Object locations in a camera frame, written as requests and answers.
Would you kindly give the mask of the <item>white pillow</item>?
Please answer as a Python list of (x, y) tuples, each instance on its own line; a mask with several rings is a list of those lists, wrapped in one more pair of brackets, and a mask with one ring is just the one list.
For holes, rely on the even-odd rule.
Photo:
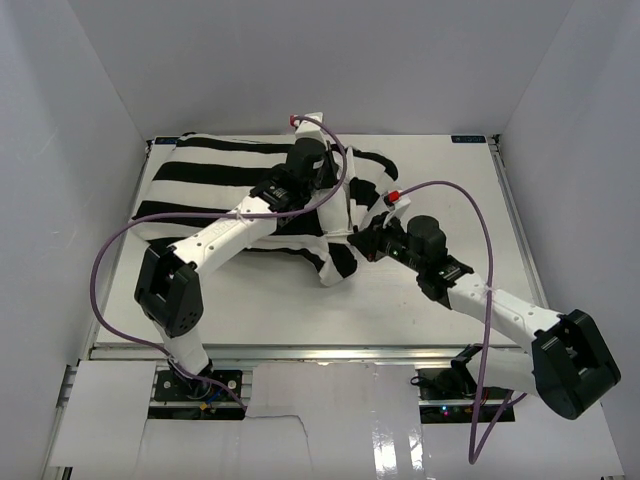
[(396, 164), (380, 153), (348, 147), (346, 154), (341, 189), (317, 210), (323, 232), (333, 239), (365, 228), (384, 212), (383, 197), (397, 189), (399, 177)]

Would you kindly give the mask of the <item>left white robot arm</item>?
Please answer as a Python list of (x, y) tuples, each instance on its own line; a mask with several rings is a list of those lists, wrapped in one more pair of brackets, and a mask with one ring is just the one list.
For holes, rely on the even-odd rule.
[(177, 387), (188, 398), (202, 398), (211, 387), (211, 360), (196, 329), (204, 313), (202, 281), (304, 215), (317, 191), (337, 184), (332, 160), (327, 141), (299, 138), (227, 218), (162, 250), (147, 248), (134, 299), (161, 333)]

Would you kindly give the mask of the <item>black white striped pillowcase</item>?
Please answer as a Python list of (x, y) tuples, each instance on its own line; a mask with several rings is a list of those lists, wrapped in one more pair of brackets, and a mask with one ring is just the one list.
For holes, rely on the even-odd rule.
[[(135, 234), (150, 245), (167, 246), (197, 233), (212, 223), (212, 213), (239, 204), (271, 167), (285, 161), (291, 147), (208, 134), (180, 137), (152, 171), (134, 216), (154, 219), (134, 227)], [(322, 285), (333, 286), (358, 268), (348, 235), (327, 237), (315, 211), (293, 219), (253, 248), (301, 256), (315, 268)]]

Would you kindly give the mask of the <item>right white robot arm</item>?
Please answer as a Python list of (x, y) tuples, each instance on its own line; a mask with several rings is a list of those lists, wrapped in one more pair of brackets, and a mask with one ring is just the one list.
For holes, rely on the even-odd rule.
[(519, 352), (465, 347), (450, 367), (459, 396), (475, 398), (487, 386), (519, 391), (574, 420), (620, 382), (621, 372), (589, 314), (559, 313), (490, 290), (479, 274), (449, 254), (435, 218), (420, 215), (403, 226), (378, 215), (348, 241), (370, 262), (389, 258), (414, 271), (429, 300), (481, 321), (520, 347)]

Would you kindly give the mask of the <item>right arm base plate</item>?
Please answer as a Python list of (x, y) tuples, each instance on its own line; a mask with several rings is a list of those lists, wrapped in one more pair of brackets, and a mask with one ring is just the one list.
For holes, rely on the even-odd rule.
[[(470, 391), (452, 369), (419, 369), (410, 379), (418, 389), (422, 425), (462, 425), (472, 422), (475, 392)], [(507, 391), (484, 387), (479, 423), (489, 423), (497, 413)], [(514, 407), (507, 407), (498, 422), (515, 422)]]

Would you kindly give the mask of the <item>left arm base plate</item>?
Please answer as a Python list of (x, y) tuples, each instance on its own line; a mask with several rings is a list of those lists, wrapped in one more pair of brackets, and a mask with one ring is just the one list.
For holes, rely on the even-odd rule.
[(170, 369), (159, 370), (152, 389), (148, 418), (184, 421), (240, 421), (243, 408), (218, 385), (184, 383)]

